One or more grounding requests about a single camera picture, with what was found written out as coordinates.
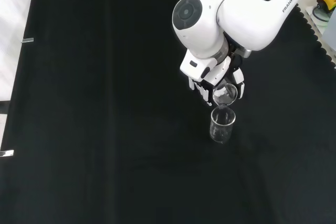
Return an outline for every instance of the metal clip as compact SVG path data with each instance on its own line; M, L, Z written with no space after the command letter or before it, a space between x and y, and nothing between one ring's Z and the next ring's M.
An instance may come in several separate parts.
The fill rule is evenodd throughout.
M34 38L29 38L29 39L23 39L22 43L27 43L27 42L34 42Z
M14 150L0 152L0 157L10 157L14 155Z

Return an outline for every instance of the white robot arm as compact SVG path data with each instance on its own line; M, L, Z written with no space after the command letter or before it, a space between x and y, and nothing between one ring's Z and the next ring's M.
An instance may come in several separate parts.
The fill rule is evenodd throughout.
M267 47L297 2L180 0L172 23L188 49L180 70L189 77L190 88L196 87L211 105L212 88L228 77L241 98L244 76L234 55L247 58L251 51Z

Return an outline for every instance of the black tablecloth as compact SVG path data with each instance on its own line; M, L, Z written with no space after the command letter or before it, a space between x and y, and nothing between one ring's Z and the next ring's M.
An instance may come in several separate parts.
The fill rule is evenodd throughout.
M336 221L336 76L299 9L244 61L218 145L179 71L176 1L31 0L0 223Z

